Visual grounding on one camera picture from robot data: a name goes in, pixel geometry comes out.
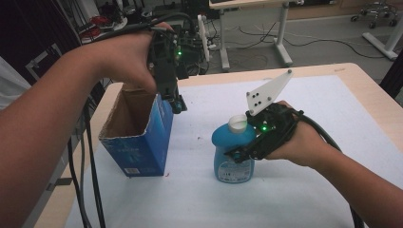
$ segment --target desk foot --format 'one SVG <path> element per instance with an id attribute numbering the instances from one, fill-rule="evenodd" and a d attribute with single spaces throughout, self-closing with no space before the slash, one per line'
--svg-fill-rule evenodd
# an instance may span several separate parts
<path id="1" fill-rule="evenodd" d="M 278 44 L 278 38 L 274 38 L 275 41 L 275 47 L 276 50 L 278 51 L 279 55 L 281 56 L 282 61 L 284 64 L 288 67 L 290 67 L 293 64 L 293 60 L 291 60 L 290 55 L 288 54 L 287 50 L 285 49 L 283 44 Z"/>
<path id="2" fill-rule="evenodd" d="M 221 56 L 222 70 L 224 72 L 228 72 L 229 71 L 229 61 L 228 61 L 228 53 L 226 52 L 226 48 L 220 48 L 220 56 Z"/>
<path id="3" fill-rule="evenodd" d="M 382 52 L 390 60 L 394 61 L 397 58 L 397 54 L 392 50 L 385 49 L 385 45 L 382 44 L 378 39 L 376 39 L 370 32 L 362 33 L 362 36 L 368 40 L 374 47 L 376 47 L 380 52 Z"/>

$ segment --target human arm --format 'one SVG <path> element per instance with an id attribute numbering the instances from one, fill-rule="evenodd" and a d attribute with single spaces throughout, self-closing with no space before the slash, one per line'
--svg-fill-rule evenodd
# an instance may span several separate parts
<path id="1" fill-rule="evenodd" d="M 291 141 L 266 159 L 315 169 L 370 227 L 403 227 L 403 190 L 334 149 L 307 123 L 299 122 Z"/>
<path id="2" fill-rule="evenodd" d="M 0 226 L 24 223 L 99 80 L 108 77 L 156 91 L 146 69 L 151 38 L 144 31 L 74 49 L 0 112 Z"/>

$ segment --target blue bottle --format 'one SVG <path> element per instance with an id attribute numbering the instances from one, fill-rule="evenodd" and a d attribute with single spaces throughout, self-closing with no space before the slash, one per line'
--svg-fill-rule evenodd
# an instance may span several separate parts
<path id="1" fill-rule="evenodd" d="M 232 117 L 227 124 L 214 131 L 212 142 L 216 146 L 214 173 L 217 180 L 226 183 L 242 183 L 252 178 L 255 168 L 254 160 L 235 163 L 224 153 L 240 145 L 247 145 L 255 138 L 255 129 L 247 123 L 245 115 Z"/>

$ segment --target caster wheel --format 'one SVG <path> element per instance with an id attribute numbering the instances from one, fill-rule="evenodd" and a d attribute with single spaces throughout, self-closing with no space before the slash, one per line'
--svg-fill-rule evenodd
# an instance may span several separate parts
<path id="1" fill-rule="evenodd" d="M 390 27 L 395 27 L 396 24 L 397 24 L 397 21 L 396 21 L 395 19 L 393 19 L 393 20 L 389 23 L 389 26 L 390 26 Z"/>
<path id="2" fill-rule="evenodd" d="M 356 20 L 358 20 L 358 16 L 352 16 L 352 18 L 350 18 L 350 21 L 352 22 L 356 22 Z"/>
<path id="3" fill-rule="evenodd" d="M 370 29 L 374 29 L 376 27 L 376 22 L 371 22 L 370 23 Z"/>

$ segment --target bottle label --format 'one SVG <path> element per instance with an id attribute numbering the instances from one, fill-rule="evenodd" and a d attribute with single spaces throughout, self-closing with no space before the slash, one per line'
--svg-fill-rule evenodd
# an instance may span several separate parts
<path id="1" fill-rule="evenodd" d="M 224 182 L 243 182 L 247 181 L 251 175 L 251 161 L 235 163 L 233 161 L 223 162 L 218 170 L 220 181 Z"/>

